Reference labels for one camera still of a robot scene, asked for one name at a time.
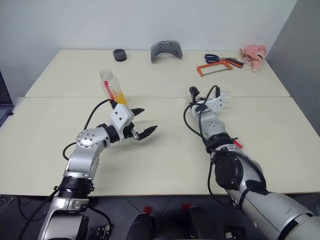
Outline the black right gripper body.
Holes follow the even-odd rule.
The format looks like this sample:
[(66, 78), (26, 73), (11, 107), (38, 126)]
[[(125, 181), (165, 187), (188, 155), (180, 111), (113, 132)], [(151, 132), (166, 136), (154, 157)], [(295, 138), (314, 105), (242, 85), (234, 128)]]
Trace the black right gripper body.
[(202, 107), (202, 105), (203, 105), (203, 103), (204, 103), (204, 100), (205, 100), (205, 98), (204, 97), (192, 97), (192, 103), (193, 103), (193, 105), (192, 105), (192, 107), (191, 107), (191, 109), (192, 110), (195, 110), (195, 109), (207, 109), (208, 108), (208, 106), (205, 104), (204, 105), (204, 107)]

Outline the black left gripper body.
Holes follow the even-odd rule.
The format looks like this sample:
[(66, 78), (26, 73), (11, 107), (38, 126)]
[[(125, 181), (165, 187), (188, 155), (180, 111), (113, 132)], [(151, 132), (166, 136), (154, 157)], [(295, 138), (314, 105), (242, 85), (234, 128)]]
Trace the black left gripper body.
[(135, 125), (131, 122), (128, 126), (123, 129), (123, 136), (125, 139), (134, 138), (139, 141), (139, 134), (134, 129)]

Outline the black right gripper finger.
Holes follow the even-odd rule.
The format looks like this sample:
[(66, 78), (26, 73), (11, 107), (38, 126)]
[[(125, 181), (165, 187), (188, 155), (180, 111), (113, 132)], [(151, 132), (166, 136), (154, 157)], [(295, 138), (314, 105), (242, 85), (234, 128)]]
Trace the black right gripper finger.
[(196, 100), (196, 97), (200, 94), (198, 88), (195, 87), (195, 86), (191, 86), (191, 87), (189, 88), (189, 93), (190, 93), (190, 97), (191, 97), (191, 100), (192, 100), (192, 101), (195, 101), (195, 100)]

